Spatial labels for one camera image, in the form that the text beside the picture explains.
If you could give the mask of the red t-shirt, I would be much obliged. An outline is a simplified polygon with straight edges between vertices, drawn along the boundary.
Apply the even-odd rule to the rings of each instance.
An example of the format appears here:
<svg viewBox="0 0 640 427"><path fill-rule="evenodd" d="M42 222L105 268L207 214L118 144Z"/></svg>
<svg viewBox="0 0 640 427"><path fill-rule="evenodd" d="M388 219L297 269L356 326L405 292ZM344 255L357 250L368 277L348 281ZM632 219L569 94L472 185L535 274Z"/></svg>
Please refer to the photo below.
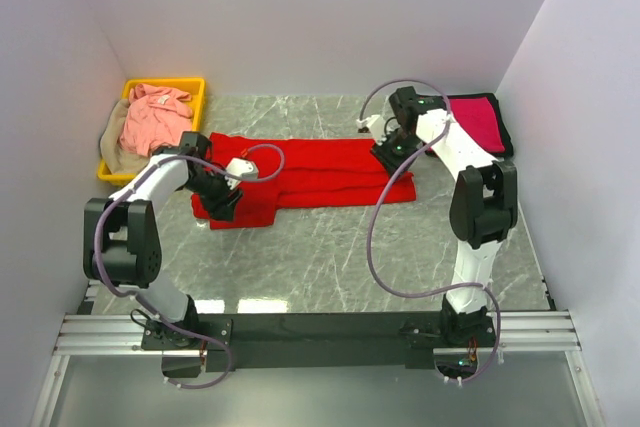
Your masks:
<svg viewBox="0 0 640 427"><path fill-rule="evenodd" d="M248 154L260 176L273 173L280 157L271 149L249 153L249 148L268 143L279 147L285 164L279 175L265 183L245 183L243 197L232 222L213 220L196 194L191 196L193 216L209 223L211 230L261 228L275 222L279 210L375 205L389 175L371 154L373 141L365 139L251 139L210 135L208 153L218 165ZM417 198L413 174L403 174L392 186L384 203L413 202Z"/></svg>

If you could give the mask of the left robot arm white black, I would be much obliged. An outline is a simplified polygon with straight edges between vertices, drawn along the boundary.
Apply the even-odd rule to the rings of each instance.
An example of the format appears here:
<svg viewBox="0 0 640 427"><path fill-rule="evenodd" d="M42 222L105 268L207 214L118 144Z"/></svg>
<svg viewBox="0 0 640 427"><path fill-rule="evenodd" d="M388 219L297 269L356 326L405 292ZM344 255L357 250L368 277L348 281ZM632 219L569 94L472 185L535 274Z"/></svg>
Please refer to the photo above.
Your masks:
<svg viewBox="0 0 640 427"><path fill-rule="evenodd" d="M151 334L186 349L207 340L195 302L161 272L162 247L156 213L176 191L195 194L216 221L230 222L242 198L240 184L257 167L234 158L225 168L210 163L211 141L193 131L175 147L161 147L125 187L84 208L83 269L114 296L130 297Z"/></svg>

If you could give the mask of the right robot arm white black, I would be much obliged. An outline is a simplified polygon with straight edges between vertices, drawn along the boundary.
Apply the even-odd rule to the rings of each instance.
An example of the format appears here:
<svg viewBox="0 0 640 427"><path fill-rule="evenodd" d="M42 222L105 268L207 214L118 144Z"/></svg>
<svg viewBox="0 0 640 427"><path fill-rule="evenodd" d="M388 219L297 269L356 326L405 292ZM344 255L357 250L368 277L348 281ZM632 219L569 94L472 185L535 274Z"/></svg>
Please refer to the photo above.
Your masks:
<svg viewBox="0 0 640 427"><path fill-rule="evenodd" d="M443 296L438 337L452 346L483 333L495 334L497 323L487 311L495 258L518 220L515 166L483 149L455 117L442 92L417 93L402 80L389 98L398 124L388 131L379 115L361 113L357 128L373 138L374 157L389 174L390 185L419 155L433 152L452 175L455 186L449 222L458 240L450 286Z"/></svg>

